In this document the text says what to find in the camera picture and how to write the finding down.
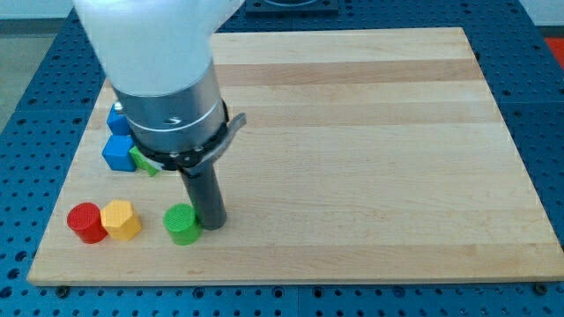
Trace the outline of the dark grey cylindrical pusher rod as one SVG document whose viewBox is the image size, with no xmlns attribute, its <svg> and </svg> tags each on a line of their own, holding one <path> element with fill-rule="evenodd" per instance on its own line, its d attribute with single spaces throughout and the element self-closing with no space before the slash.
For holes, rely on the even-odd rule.
<svg viewBox="0 0 564 317">
<path fill-rule="evenodd" d="M 197 173 L 182 169 L 181 176 L 200 225 L 206 230 L 222 227 L 226 208 L 213 166 L 205 166 Z"/>
</svg>

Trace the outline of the black clamp ring with lever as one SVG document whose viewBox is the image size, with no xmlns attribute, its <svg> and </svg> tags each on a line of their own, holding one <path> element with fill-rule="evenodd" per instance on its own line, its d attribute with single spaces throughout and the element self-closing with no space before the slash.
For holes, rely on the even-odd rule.
<svg viewBox="0 0 564 317">
<path fill-rule="evenodd" d="M 158 150 L 157 145 L 165 144 L 166 141 L 181 141 L 183 136 L 204 136 L 203 132 L 189 131 L 188 135 L 183 135 L 184 129 L 178 137 L 164 136 L 162 140 L 155 138 L 164 133 L 152 133 L 149 130 L 143 130 L 141 133 L 133 134 L 131 137 L 138 150 L 145 156 L 147 161 L 154 163 L 161 170 L 174 171 L 187 169 L 189 172 L 198 172 L 206 166 L 215 163 L 227 150 L 231 142 L 233 142 L 236 133 L 247 123 L 246 114 L 241 113 L 230 119 L 227 112 L 227 106 L 224 100 L 221 100 L 221 113 L 225 116 L 220 123 L 219 128 L 202 144 L 190 146 L 186 151 L 180 150 Z M 157 143 L 149 146 L 141 141 L 141 136 L 151 136 Z"/>
</svg>

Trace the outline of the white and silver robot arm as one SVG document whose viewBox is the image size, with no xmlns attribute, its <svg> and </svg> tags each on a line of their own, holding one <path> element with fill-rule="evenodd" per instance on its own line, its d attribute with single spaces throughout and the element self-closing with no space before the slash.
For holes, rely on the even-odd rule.
<svg viewBox="0 0 564 317">
<path fill-rule="evenodd" d="M 214 172 L 245 114 L 231 117 L 211 36 L 242 0 L 88 1 L 74 8 L 141 153 L 181 174 L 206 230 L 226 222 Z"/>
</svg>

